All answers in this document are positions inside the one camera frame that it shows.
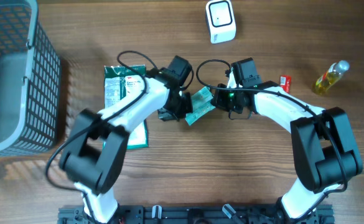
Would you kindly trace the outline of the white barcode scanner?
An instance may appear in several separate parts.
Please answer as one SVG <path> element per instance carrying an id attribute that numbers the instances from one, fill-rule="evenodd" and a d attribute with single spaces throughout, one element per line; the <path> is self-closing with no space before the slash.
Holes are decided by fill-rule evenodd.
<path id="1" fill-rule="evenodd" d="M 212 44 L 228 42 L 236 36 L 236 21 L 230 0 L 212 0 L 205 6 L 205 18 Z"/>

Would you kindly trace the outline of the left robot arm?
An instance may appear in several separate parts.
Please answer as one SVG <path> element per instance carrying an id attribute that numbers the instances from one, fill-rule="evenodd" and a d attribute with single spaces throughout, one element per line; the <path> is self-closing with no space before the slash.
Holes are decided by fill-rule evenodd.
<path id="1" fill-rule="evenodd" d="M 191 113 L 184 82 L 193 74 L 191 64 L 175 56 L 166 68 L 139 73 L 143 86 L 118 104 L 97 113 L 83 110 L 77 116 L 59 162 L 83 197 L 77 223 L 113 221 L 119 204 L 112 187 L 120 175 L 130 134 L 153 112 L 163 121 L 179 121 Z"/>

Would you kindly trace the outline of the mint green plastic packet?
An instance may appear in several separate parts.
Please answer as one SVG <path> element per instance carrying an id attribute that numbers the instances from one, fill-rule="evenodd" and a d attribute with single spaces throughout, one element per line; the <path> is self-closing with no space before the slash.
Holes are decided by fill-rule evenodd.
<path id="1" fill-rule="evenodd" d="M 213 95 L 209 87 L 206 86 L 192 95 L 192 112 L 186 114 L 185 117 L 185 120 L 189 126 L 191 126 L 203 115 L 215 109 L 215 107 L 211 104 L 212 99 Z"/>

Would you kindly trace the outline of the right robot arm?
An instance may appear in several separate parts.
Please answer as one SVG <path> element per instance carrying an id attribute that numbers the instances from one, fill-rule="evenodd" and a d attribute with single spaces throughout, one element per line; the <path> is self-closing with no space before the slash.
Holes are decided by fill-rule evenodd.
<path id="1" fill-rule="evenodd" d="M 363 161 L 343 109 L 323 109 L 263 82 L 252 58 L 229 64 L 228 84 L 215 86 L 212 105 L 228 113 L 265 116 L 291 134 L 297 179 L 278 200 L 277 220 L 297 223 L 312 215 L 330 194 L 342 193 L 361 174 Z"/>

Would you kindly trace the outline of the yellow liquid Vim bottle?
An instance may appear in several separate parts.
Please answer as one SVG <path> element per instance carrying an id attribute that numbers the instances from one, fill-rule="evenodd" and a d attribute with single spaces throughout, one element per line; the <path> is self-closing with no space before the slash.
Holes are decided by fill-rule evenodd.
<path id="1" fill-rule="evenodd" d="M 317 95 L 324 95 L 327 90 L 337 83 L 349 70 L 350 64 L 346 60 L 333 63 L 313 84 L 312 91 Z"/>

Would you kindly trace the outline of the green 3M product package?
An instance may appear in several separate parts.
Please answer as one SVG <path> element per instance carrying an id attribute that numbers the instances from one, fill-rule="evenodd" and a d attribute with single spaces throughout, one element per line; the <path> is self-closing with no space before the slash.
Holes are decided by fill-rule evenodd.
<path id="1" fill-rule="evenodd" d="M 104 67 L 105 108 L 109 108 L 128 95 L 133 95 L 144 88 L 142 78 L 122 66 Z M 130 134 L 127 149 L 148 147 L 146 120 L 139 124 Z"/>

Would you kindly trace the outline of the grey plastic shopping basket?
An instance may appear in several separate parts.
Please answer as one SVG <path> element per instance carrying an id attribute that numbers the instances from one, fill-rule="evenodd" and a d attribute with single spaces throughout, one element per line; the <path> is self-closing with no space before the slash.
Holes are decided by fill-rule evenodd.
<path id="1" fill-rule="evenodd" d="M 62 67 L 37 1 L 0 1 L 0 157 L 47 152 L 57 140 Z"/>

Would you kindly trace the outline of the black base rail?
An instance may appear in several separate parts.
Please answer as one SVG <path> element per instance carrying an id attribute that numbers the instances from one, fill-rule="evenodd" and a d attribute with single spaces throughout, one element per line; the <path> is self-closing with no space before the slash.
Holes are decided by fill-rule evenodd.
<path id="1" fill-rule="evenodd" d="M 120 206 L 108 223 L 287 223 L 274 204 L 222 207 L 153 207 Z M 59 224 L 95 223 L 84 212 L 83 205 L 65 206 L 58 210 Z M 297 223 L 335 223 L 331 205 L 319 205 L 314 214 Z"/>

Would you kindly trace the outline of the red toothpaste box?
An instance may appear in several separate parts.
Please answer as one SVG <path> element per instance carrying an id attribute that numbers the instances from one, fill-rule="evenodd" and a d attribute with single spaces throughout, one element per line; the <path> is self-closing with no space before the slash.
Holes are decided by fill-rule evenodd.
<path id="1" fill-rule="evenodd" d="M 289 93 L 291 90 L 291 81 L 292 81 L 292 77 L 289 75 L 280 76 L 280 86 L 286 93 Z"/>

